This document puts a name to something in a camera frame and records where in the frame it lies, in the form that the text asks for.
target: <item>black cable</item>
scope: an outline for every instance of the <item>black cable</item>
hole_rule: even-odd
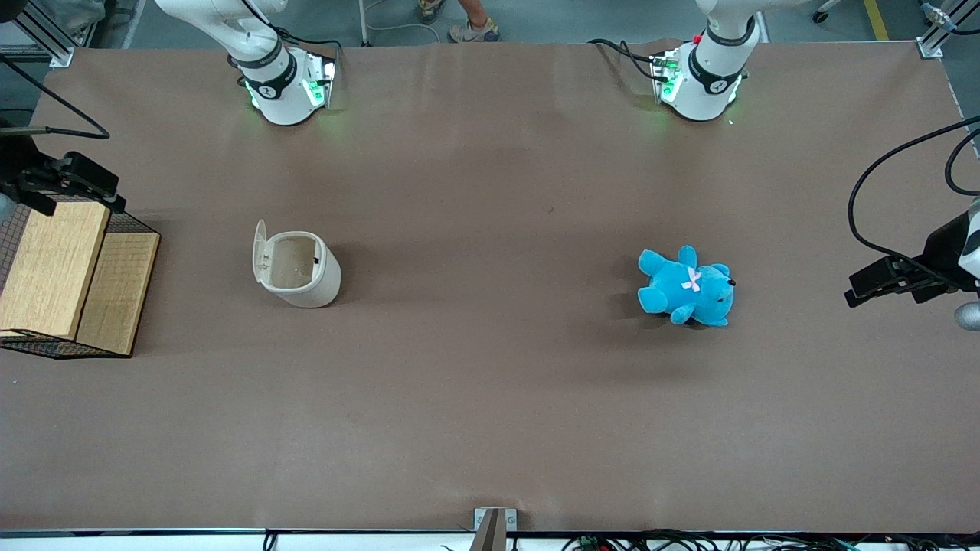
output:
[[[71,103],[69,103],[68,101],[66,101],[64,98],[62,98],[60,95],[58,95],[58,94],[52,92],[51,90],[49,90],[47,86],[45,86],[44,84],[38,82],[33,76],[28,75],[27,72],[25,72],[23,69],[21,69],[20,67],[18,67],[14,62],[12,62],[9,59],[7,59],[7,56],[5,56],[3,54],[0,54],[0,61],[2,61],[7,67],[9,67],[12,70],[14,70],[14,73],[17,73],[18,75],[20,75],[24,80],[30,82],[35,88],[37,88],[37,89],[41,90],[42,92],[48,94],[49,96],[53,97],[55,99],[55,101],[57,101],[58,103],[64,105],[65,107],[69,108],[69,110],[72,111],[72,113],[75,113],[79,117],[82,117],[87,123],[89,123],[90,125],[94,126],[95,129],[99,130],[99,133],[95,134],[95,133],[92,133],[92,132],[83,132],[81,130],[71,130],[71,129],[68,129],[68,128],[53,128],[51,126],[46,126],[44,128],[44,130],[47,133],[49,133],[49,134],[63,134],[63,135],[76,136],[76,137],[86,137],[86,138],[91,138],[91,139],[109,139],[109,132],[107,130],[105,130],[102,127],[102,125],[96,123],[94,119],[92,119],[88,115],[85,115],[84,113],[82,113],[81,110],[78,107],[72,105]]]
[[[705,536],[706,532],[661,529],[658,530],[658,533],[664,536],[672,536],[673,538],[679,540],[685,540],[690,543],[693,543],[695,547],[698,548],[698,551],[719,551],[718,546],[714,543],[714,541],[711,538]],[[703,543],[704,541],[710,544],[711,546],[710,549],[708,548],[707,545],[705,545],[705,543]]]
[[[769,548],[766,551],[841,551],[836,542],[829,540],[805,541],[800,538],[782,534],[755,535],[745,541],[738,542],[737,551],[748,551],[749,545],[751,545],[753,541],[764,541],[766,544],[768,544]]]
[[[613,50],[615,50],[616,52],[618,52],[619,55],[621,55],[621,56],[630,55],[630,54],[627,54],[626,53],[626,50],[623,50],[622,48],[620,48],[618,44],[616,44],[615,42],[612,42],[611,40],[606,40],[605,38],[593,38],[592,40],[589,40],[588,43],[589,44],[599,44],[599,45],[602,45],[602,46],[609,46],[610,48],[612,48]],[[637,59],[637,61],[646,61],[646,62],[649,62],[650,61],[650,57],[649,56],[637,56],[636,54],[632,54],[632,55]]]
[[[652,532],[646,532],[643,534],[643,536],[646,539],[662,539],[666,541],[665,544],[661,545],[654,551],[663,551],[664,549],[670,547],[671,545],[680,545],[681,547],[686,549],[686,551],[695,551],[694,549],[691,548],[690,545],[687,544],[687,541],[685,541],[682,538],[678,538],[675,533],[667,530],[655,530]]]
[[[275,548],[275,544],[279,541],[279,533],[272,530],[266,530],[266,537],[262,540],[262,551],[272,551]]]
[[[950,153],[950,157],[946,160],[946,168],[943,171],[943,174],[946,177],[946,185],[948,185],[950,189],[956,193],[960,195],[967,195],[969,197],[980,197],[980,191],[963,189],[962,187],[956,185],[956,182],[953,181],[953,163],[956,162],[956,157],[959,156],[959,152],[961,152],[963,148],[972,142],[973,138],[977,137],[978,135],[980,135],[980,128],[968,133],[966,137],[964,137],[963,140],[953,148],[953,153]]]
[[[953,283],[948,278],[939,274],[938,272],[923,266],[921,263],[913,260],[911,257],[908,257],[898,251],[871,242],[863,235],[861,235],[860,232],[858,231],[858,224],[855,222],[855,201],[858,199],[858,192],[864,186],[864,183],[867,181],[868,177],[871,175],[871,173],[874,172],[875,169],[880,167],[885,161],[891,159],[892,157],[898,155],[899,153],[902,153],[903,151],[907,150],[912,146],[922,143],[923,141],[928,141],[934,137],[941,136],[947,132],[956,130],[957,128],[962,128],[967,125],[973,125],[975,123],[980,123],[980,117],[971,117],[969,119],[966,119],[954,125],[944,126],[938,130],[933,130],[925,135],[915,138],[914,140],[907,141],[906,143],[882,155],[874,163],[872,163],[871,166],[867,168],[867,170],[864,171],[864,174],[862,174],[860,178],[857,179],[857,183],[855,184],[854,189],[851,191],[851,198],[848,200],[848,225],[851,227],[851,234],[855,237],[855,239],[857,239],[857,241],[860,242],[860,244],[864,245],[865,247],[871,250],[878,251],[879,253],[901,259],[911,264],[912,266],[918,268],[919,270],[922,270],[923,272],[931,275],[942,284],[959,290],[962,290],[959,287],[959,285]]]
[[[647,546],[647,541],[645,539],[627,539],[633,549],[636,551],[650,551],[650,547]]]
[[[943,535],[943,541],[941,543],[941,546],[948,547],[948,548],[957,548],[960,551],[970,551],[969,546],[967,546],[962,541],[959,541],[958,539],[953,539],[953,537],[950,536],[949,534]]]
[[[970,542],[971,540],[975,540],[975,539],[977,539],[977,537],[978,537],[978,536],[980,536],[980,531],[975,531],[975,532],[973,532],[973,533],[971,533],[971,534],[969,534],[969,535],[967,535],[967,536],[966,536],[965,538],[963,538],[963,539],[959,539],[959,540],[956,540],[956,542],[957,542],[957,543],[958,543],[959,545],[966,545],[966,546],[969,546],[969,542]]]
[[[604,46],[609,46],[613,50],[615,50],[615,52],[618,53],[619,55],[628,57],[629,61],[633,62],[633,66],[636,67],[636,70],[639,71],[641,75],[645,76],[646,78],[649,78],[650,80],[656,80],[657,82],[667,82],[667,78],[665,76],[652,75],[648,73],[645,69],[643,69],[642,66],[640,66],[641,61],[650,63],[650,58],[652,56],[662,54],[663,52],[657,52],[656,54],[652,54],[651,56],[646,56],[646,57],[639,56],[634,54],[632,51],[630,51],[629,44],[626,44],[625,40],[620,40],[619,45],[616,46],[612,42],[606,40],[605,38],[594,38],[592,40],[589,40],[589,44],[600,44]]]
[[[296,36],[292,32],[289,32],[289,30],[283,26],[273,25],[271,21],[266,19],[266,16],[261,14],[259,10],[256,10],[254,7],[252,7],[252,4],[250,4],[248,0],[241,0],[241,1],[242,4],[244,4],[245,7],[248,8],[248,11],[251,12],[253,16],[255,16],[255,19],[262,22],[263,25],[271,28],[272,31],[275,32],[276,36],[278,36],[279,38],[281,38],[286,42],[290,42],[293,44],[297,44],[299,42],[306,42],[307,44],[333,44],[337,46],[337,48],[339,49],[343,49],[344,47],[340,42],[336,40],[307,40],[306,38],[300,38],[299,36]]]

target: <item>wooden panel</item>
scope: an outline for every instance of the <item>wooden panel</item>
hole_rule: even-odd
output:
[[[3,295],[0,328],[74,338],[109,211],[60,203],[55,216],[30,213]]]
[[[156,233],[110,233],[102,243],[77,341],[129,354],[157,256]]]

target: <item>white trash can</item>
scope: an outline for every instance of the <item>white trash can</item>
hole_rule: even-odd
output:
[[[285,231],[266,239],[264,220],[255,228],[252,270],[255,281],[300,308],[326,306],[340,291],[340,265],[322,239],[308,231]]]

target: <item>sneaker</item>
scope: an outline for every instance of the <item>sneaker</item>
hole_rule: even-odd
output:
[[[418,0],[418,22],[423,25],[435,23],[445,2],[446,0]]]
[[[487,24],[480,30],[474,30],[469,22],[449,27],[449,39],[453,42],[500,42],[500,30],[487,18]]]

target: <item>teddy bear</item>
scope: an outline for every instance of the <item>teddy bear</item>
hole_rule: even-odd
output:
[[[711,327],[728,325],[725,318],[735,301],[735,281],[723,264],[698,268],[698,253],[684,245],[677,262],[654,251],[640,255],[640,272],[650,284],[637,291],[640,306],[647,314],[670,313],[670,321],[682,325],[688,320]]]

